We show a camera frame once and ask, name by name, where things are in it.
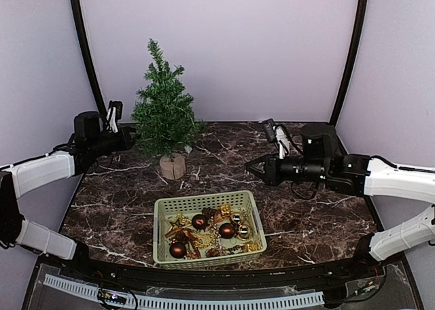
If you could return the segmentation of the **black front table rail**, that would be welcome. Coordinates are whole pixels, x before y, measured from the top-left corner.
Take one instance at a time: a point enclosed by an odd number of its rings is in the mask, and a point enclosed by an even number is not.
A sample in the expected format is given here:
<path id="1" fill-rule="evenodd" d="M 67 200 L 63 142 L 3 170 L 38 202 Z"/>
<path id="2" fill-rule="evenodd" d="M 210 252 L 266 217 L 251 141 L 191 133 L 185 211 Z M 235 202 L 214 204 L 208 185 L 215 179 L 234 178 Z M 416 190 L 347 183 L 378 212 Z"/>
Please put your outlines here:
<path id="1" fill-rule="evenodd" d="M 101 282 L 105 287 L 125 287 L 132 290 L 156 288 L 198 289 L 249 289 L 296 286 L 305 289 L 341 288 L 354 279 L 374 277 L 381 280 L 385 274 L 382 265 L 351 270 L 352 259 L 337 260 L 324 264 L 262 269 L 249 271 L 219 271 L 211 268 L 203 271 L 177 271 L 114 264 L 100 260 L 89 260 L 76 264 L 67 260 L 53 260 L 61 273 L 74 278 L 86 278 Z"/>

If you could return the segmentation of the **gold star ornament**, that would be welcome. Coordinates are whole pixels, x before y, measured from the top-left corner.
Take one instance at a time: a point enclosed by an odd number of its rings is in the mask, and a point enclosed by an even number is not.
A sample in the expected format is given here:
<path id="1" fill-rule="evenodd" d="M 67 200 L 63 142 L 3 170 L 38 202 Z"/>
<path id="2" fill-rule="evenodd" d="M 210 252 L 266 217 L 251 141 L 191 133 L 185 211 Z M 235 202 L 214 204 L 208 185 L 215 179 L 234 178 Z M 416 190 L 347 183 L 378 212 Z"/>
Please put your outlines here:
<path id="1" fill-rule="evenodd" d="M 171 225 L 171 228 L 165 234 L 166 238 L 172 237 L 179 231 L 191 227 L 192 221 L 182 213 L 178 213 L 173 221 L 169 221 L 169 224 Z"/>

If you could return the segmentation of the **brown ball ornament middle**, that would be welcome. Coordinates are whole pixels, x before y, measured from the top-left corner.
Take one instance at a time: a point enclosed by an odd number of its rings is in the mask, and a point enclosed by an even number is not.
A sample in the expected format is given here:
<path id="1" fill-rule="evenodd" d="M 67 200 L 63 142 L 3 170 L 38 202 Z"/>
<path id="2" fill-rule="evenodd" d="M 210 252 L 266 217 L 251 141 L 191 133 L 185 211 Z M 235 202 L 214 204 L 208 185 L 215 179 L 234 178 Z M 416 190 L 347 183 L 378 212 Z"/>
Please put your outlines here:
<path id="1" fill-rule="evenodd" d="M 196 214 L 191 219 L 192 226 L 197 230 L 204 230 L 208 227 L 208 221 L 203 214 Z"/>

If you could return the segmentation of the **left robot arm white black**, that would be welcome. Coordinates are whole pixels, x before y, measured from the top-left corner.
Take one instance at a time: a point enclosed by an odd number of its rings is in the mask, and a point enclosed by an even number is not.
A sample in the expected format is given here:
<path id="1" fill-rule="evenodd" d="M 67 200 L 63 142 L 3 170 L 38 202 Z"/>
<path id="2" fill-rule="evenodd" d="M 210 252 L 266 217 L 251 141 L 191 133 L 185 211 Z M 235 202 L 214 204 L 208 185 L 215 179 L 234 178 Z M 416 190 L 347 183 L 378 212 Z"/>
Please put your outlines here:
<path id="1" fill-rule="evenodd" d="M 96 274 L 95 263 L 83 254 L 76 240 L 30 221 L 20 213 L 18 199 L 48 184 L 85 174 L 102 156 L 131 149 L 135 129 L 130 126 L 101 131 L 94 137 L 72 134 L 42 156 L 1 167 L 1 248 L 20 245 L 40 254 L 69 261 L 70 270 L 81 280 Z"/>

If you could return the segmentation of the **gold gift box ornament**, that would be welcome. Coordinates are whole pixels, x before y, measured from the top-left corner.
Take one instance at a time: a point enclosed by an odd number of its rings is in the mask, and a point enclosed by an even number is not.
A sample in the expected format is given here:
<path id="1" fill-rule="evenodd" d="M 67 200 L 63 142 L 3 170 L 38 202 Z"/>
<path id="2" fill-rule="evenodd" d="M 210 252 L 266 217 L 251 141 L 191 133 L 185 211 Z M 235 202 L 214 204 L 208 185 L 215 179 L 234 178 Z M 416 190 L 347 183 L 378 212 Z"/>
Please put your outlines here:
<path id="1" fill-rule="evenodd" d="M 247 242 L 241 245 L 244 253 L 256 252 L 260 249 L 259 245 L 254 242 Z"/>
<path id="2" fill-rule="evenodd" d="M 229 204 L 221 205 L 220 206 L 220 215 L 223 218 L 229 218 L 231 215 L 231 206 Z"/>

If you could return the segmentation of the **cream perforated plastic basket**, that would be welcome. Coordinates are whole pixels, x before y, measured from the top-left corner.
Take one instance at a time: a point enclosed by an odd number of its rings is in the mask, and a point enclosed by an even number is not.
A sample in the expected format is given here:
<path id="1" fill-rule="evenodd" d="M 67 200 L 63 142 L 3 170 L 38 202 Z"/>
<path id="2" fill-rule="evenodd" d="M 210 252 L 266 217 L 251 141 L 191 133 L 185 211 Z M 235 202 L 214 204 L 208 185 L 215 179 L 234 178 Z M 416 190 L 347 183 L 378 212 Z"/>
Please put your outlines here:
<path id="1" fill-rule="evenodd" d="M 249 262 L 267 249 L 248 190 L 159 199 L 154 204 L 153 260 L 164 269 Z"/>

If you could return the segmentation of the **small green christmas tree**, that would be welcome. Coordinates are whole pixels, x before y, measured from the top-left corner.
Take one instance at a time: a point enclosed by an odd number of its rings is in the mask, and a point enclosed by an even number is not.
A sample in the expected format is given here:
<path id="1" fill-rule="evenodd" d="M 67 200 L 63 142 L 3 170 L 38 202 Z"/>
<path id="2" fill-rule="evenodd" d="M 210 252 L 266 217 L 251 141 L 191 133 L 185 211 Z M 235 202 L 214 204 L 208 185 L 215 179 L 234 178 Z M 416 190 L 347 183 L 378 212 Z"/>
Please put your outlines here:
<path id="1" fill-rule="evenodd" d="M 194 97 L 180 80 L 184 67 L 171 66 L 154 39 L 149 39 L 147 51 L 152 58 L 144 73 L 147 86 L 137 91 L 131 116 L 136 126 L 136 144 L 144 156 L 159 159 L 164 178 L 176 180 L 186 173 L 181 151 L 191 146 L 203 123 L 196 119 Z"/>

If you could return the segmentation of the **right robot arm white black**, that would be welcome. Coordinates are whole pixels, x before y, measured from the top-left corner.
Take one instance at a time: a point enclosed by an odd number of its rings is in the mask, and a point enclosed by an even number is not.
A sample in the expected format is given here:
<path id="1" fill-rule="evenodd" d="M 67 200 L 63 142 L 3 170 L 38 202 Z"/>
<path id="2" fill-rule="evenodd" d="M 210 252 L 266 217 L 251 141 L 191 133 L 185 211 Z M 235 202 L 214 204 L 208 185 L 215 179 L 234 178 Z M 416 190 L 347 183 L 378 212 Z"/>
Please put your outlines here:
<path id="1" fill-rule="evenodd" d="M 284 181 L 314 182 L 349 196 L 394 196 L 423 201 L 430 206 L 393 228 L 362 237 L 347 273 L 360 279 L 374 262 L 434 240 L 434 170 L 395 165 L 381 156 L 347 154 L 309 158 L 266 154 L 245 165 L 246 171 L 266 185 Z"/>

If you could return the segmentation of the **brown ball ornament front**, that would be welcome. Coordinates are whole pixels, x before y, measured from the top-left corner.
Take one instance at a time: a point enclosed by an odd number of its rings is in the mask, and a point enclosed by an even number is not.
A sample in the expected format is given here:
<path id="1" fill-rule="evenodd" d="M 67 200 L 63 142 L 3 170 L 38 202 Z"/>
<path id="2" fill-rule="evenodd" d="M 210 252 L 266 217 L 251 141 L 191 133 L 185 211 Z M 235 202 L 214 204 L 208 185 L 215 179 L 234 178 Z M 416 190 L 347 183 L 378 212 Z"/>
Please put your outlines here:
<path id="1" fill-rule="evenodd" d="M 169 253 L 175 259 L 184 258 L 187 254 L 186 245 L 182 242 L 174 242 L 169 247 Z"/>

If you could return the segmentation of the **brown ball ornament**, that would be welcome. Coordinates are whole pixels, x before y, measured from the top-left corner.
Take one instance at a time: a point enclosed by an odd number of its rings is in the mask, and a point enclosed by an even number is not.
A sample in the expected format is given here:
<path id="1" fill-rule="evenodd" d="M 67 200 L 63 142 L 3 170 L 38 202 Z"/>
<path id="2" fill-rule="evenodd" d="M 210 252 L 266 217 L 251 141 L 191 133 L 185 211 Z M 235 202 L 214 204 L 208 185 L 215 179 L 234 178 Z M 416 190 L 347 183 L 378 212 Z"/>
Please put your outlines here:
<path id="1" fill-rule="evenodd" d="M 231 239 L 236 234 L 236 229 L 231 223 L 224 223 L 219 227 L 219 234 L 223 239 Z"/>
<path id="2" fill-rule="evenodd" d="M 169 253 L 175 259 L 184 258 L 187 254 L 186 245 L 182 242 L 174 242 L 169 247 Z"/>
<path id="3" fill-rule="evenodd" d="M 203 214 L 196 214 L 191 219 L 192 226 L 197 230 L 204 230 L 208 227 L 208 221 Z"/>

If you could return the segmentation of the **pine cone ornament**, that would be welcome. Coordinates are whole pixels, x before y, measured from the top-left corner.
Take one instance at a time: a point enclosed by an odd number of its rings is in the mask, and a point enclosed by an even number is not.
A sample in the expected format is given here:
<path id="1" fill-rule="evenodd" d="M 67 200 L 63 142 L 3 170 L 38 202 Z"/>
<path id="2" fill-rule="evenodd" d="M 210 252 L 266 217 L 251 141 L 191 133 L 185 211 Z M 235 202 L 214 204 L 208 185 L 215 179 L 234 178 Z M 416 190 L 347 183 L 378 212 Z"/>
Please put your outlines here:
<path id="1" fill-rule="evenodd" d="M 201 213 L 206 217 L 208 222 L 218 222 L 220 218 L 220 210 L 211 207 L 205 207 Z"/>

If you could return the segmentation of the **black corner frame post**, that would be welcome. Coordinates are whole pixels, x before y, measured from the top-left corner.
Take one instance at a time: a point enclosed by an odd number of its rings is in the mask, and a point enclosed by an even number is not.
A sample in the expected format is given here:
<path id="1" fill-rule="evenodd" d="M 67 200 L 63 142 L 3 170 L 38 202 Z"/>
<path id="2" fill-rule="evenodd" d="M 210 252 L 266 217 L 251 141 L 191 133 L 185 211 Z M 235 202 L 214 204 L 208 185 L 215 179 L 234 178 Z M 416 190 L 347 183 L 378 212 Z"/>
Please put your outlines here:
<path id="1" fill-rule="evenodd" d="M 87 32 L 84 23 L 84 16 L 82 12 L 82 6 L 80 0 L 70 0 L 71 11 L 73 14 L 73 21 L 75 25 L 75 31 L 77 35 L 77 40 L 80 47 L 80 52 L 82 55 L 82 60 L 84 63 L 84 67 L 86 70 L 86 75 L 88 77 L 88 82 L 90 84 L 90 89 L 92 92 L 92 96 L 94 98 L 94 102 L 98 111 L 106 115 L 107 110 L 105 107 L 105 102 L 103 100 L 103 95 L 101 93 L 101 89 L 99 86 L 99 81 L 97 78 L 97 73 L 94 68 L 94 63 L 90 51 L 90 46 L 88 43 Z"/>

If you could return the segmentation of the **shiny gold ball ornament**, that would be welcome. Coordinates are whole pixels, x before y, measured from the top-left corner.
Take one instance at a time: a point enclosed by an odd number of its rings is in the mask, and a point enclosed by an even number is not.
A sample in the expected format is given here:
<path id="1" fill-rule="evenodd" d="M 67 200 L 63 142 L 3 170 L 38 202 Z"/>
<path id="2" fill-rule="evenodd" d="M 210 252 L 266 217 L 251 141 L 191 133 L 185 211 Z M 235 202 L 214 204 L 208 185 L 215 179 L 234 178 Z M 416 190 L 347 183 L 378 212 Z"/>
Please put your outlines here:
<path id="1" fill-rule="evenodd" d="M 247 225 L 239 225 L 237 227 L 237 238 L 240 240 L 248 240 L 251 237 L 251 228 Z"/>

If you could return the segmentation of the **brown ball ornament right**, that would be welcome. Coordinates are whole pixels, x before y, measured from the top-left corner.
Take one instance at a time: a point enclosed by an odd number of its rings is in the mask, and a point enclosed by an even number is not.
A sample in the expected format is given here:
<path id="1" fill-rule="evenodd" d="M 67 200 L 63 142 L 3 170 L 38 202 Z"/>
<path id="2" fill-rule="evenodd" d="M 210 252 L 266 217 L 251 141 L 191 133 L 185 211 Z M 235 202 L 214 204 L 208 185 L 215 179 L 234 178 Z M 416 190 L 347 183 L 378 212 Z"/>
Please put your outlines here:
<path id="1" fill-rule="evenodd" d="M 219 227 L 219 234 L 223 239 L 231 239 L 236 234 L 236 229 L 231 223 L 224 223 Z"/>

